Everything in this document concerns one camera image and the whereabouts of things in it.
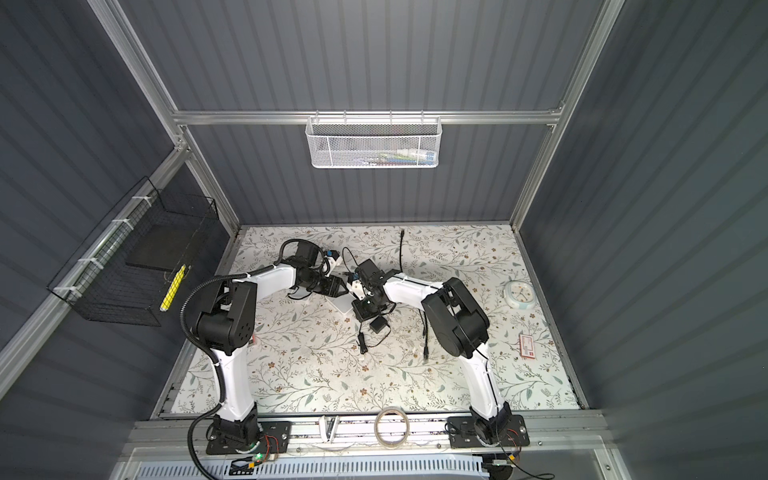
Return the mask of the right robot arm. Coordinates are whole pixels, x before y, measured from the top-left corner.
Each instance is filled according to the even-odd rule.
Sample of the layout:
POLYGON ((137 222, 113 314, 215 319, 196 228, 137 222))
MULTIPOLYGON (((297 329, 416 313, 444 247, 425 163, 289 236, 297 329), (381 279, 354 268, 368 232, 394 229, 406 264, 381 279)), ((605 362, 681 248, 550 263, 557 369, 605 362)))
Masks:
POLYGON ((388 304, 403 304, 424 313, 440 346, 459 361, 478 439, 489 446, 500 443, 511 407, 503 399, 492 369, 490 320, 464 283, 457 278, 428 282, 393 270, 367 280, 360 273, 348 273, 346 285, 359 314, 381 315, 388 304))

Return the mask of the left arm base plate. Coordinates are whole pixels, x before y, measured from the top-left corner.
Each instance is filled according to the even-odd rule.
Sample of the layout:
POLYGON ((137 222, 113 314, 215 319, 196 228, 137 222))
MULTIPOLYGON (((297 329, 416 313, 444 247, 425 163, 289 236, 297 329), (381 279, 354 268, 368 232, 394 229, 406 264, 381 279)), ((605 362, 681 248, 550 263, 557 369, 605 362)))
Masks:
POLYGON ((292 424, 230 422, 215 418, 206 431, 207 455, 282 454, 287 452, 292 424))

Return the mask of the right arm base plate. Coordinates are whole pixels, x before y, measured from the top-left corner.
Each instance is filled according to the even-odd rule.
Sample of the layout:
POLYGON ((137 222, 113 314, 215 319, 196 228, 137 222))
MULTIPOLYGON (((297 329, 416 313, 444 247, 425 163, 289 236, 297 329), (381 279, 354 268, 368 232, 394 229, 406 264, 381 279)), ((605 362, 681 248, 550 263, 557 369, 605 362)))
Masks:
POLYGON ((531 442, 528 428, 521 415, 511 415, 504 426, 492 433, 494 442, 478 435, 477 421, 472 416, 451 416, 444 424, 450 446, 454 449, 503 447, 515 449, 528 447, 531 442))

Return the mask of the white network switch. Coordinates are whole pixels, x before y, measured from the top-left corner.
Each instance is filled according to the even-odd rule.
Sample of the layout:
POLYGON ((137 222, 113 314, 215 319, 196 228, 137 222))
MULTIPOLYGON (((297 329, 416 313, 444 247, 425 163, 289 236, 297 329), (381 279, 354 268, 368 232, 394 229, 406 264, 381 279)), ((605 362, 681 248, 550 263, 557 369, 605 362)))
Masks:
POLYGON ((340 297, 331 298, 330 303, 331 305, 342 315, 348 316, 352 310, 352 302, 355 300, 355 298, 350 294, 345 294, 340 297))

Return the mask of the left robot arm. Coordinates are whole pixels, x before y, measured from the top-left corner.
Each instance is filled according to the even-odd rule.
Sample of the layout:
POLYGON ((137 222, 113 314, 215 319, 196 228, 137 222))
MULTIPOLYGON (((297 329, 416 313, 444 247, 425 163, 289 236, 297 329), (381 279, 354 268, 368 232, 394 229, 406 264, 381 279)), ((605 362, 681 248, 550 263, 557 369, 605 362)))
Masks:
POLYGON ((341 260, 305 239, 289 239, 278 258, 249 272, 214 276, 195 287, 180 310, 187 340, 211 362, 218 391, 210 418, 220 438, 250 445, 261 436, 257 403, 248 386, 246 347, 255 331, 257 303, 281 291, 303 289, 338 298, 347 293, 333 274, 341 260))

